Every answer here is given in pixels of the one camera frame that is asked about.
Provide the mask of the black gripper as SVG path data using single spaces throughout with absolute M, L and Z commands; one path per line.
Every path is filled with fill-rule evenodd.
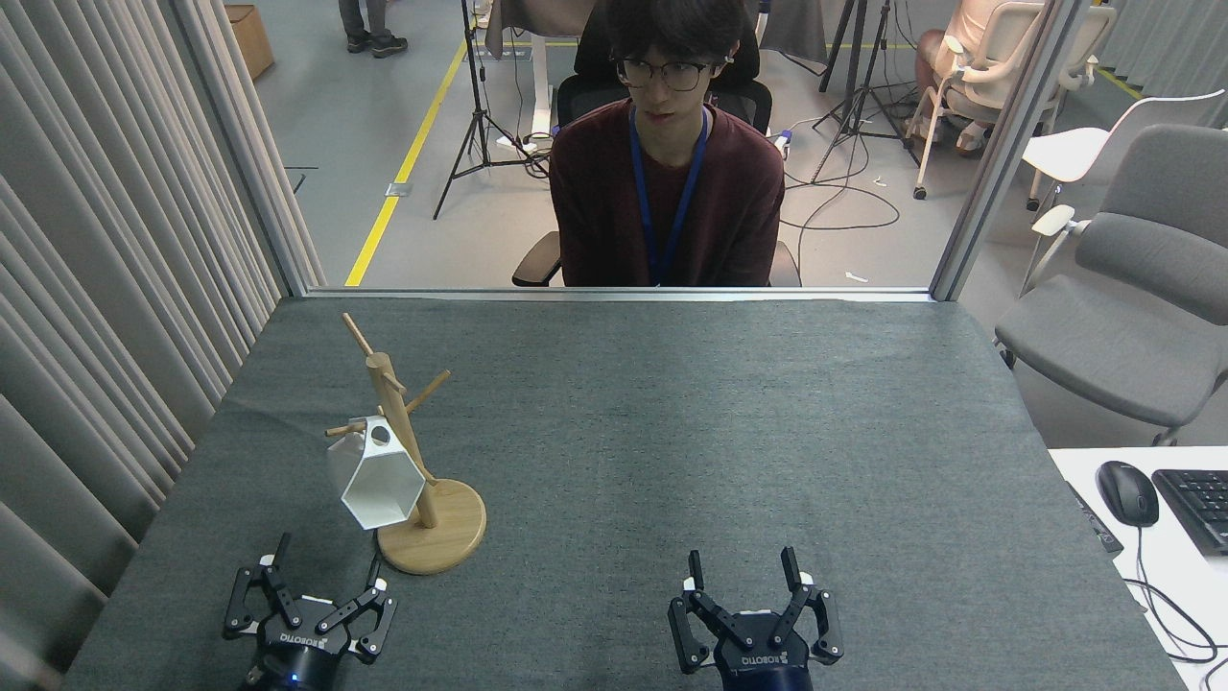
M 344 655 L 355 655 L 371 665 L 386 649 L 395 600 L 388 595 L 386 579 L 379 577 L 378 555 L 371 560 L 363 593 L 340 608 L 317 598 L 295 599 L 279 567 L 291 538 L 282 534 L 266 560 L 237 569 L 223 617 L 223 637 L 255 633 L 247 596 L 252 587 L 259 587 L 271 603 L 271 615 L 257 627 L 251 689 L 332 690 Z M 376 612 L 375 627 L 355 638 L 349 625 L 368 611 Z
M 680 673 L 698 673 L 710 648 L 698 643 L 689 615 L 718 639 L 713 650 L 720 682 L 725 690 L 810 690 L 810 653 L 824 666 L 842 660 L 845 644 L 840 635 L 835 595 L 802 572 L 793 547 L 782 547 L 782 572 L 790 590 L 790 603 L 781 615 L 771 609 L 729 612 L 702 592 L 700 551 L 688 556 L 689 578 L 679 598 L 670 599 L 668 621 Z M 803 608 L 815 612 L 815 643 L 808 646 L 795 632 Z

